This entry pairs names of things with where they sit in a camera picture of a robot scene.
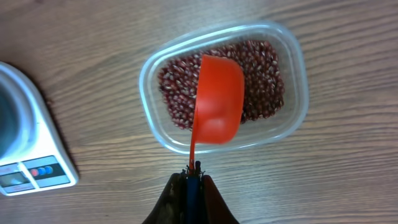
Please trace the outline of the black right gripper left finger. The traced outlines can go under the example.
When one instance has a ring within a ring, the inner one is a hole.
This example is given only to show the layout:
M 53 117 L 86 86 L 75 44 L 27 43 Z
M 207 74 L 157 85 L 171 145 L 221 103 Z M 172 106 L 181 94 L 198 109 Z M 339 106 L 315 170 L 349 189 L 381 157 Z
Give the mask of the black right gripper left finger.
M 154 208 L 143 224 L 184 223 L 186 175 L 174 173 L 166 183 Z

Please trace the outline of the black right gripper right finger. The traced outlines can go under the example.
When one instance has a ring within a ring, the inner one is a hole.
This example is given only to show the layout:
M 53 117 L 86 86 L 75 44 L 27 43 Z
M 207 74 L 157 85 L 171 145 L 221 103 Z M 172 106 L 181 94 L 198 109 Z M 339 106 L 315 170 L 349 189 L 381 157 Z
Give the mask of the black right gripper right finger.
M 200 177 L 198 223 L 239 224 L 231 213 L 210 175 L 201 171 L 201 162 L 195 162 L 195 172 Z

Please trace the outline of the orange scoop blue handle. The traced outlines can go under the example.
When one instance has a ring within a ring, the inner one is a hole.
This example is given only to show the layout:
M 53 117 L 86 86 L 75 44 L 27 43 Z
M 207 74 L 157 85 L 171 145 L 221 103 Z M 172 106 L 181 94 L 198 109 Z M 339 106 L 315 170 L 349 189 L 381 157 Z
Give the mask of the orange scoop blue handle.
M 195 172 L 195 145 L 230 142 L 239 129 L 243 101 L 240 66 L 227 58 L 203 55 L 190 143 L 185 223 L 198 223 L 200 177 Z

